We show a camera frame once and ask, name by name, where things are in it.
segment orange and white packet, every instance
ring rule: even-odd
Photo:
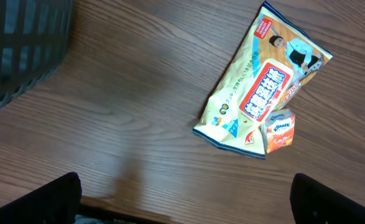
[[[293,143],[295,115],[289,109],[272,112],[261,131],[267,153]]]

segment person illustration on package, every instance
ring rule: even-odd
[[[319,70],[323,63],[321,54],[312,55],[313,47],[299,38],[287,42],[283,37],[273,35],[269,39],[269,43],[274,47],[285,50],[286,58],[293,65],[295,71],[292,83],[300,81],[306,75]]]

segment wood grain surface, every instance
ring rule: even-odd
[[[258,161],[192,134],[256,0],[75,0],[57,74],[0,111],[0,207],[79,173],[83,203],[165,223],[294,223],[303,172],[365,206],[365,0],[270,1],[334,58]]]

